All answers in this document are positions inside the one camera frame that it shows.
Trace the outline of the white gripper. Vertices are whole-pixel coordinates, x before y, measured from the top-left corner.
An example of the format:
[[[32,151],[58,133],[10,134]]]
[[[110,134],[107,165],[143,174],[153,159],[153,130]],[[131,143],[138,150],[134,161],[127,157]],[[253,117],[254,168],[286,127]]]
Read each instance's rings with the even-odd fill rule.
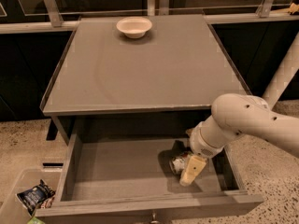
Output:
[[[195,155],[187,158],[181,173],[179,184],[183,187],[189,186],[202,173],[206,167],[207,159],[215,157],[223,150],[223,147],[209,145],[201,135],[201,128],[202,125],[198,124],[195,128],[186,130],[186,134],[190,137],[190,149]]]

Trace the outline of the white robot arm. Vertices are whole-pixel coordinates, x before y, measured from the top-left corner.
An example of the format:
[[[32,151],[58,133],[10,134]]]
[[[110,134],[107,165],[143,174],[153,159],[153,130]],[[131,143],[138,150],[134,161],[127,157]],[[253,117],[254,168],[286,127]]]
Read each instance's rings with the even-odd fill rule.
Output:
[[[189,186],[206,162],[230,142],[244,134],[259,137],[299,157],[299,118],[272,110],[299,69],[299,34],[262,97],[228,93],[212,104],[211,116],[189,132],[191,153],[187,155],[179,183]]]

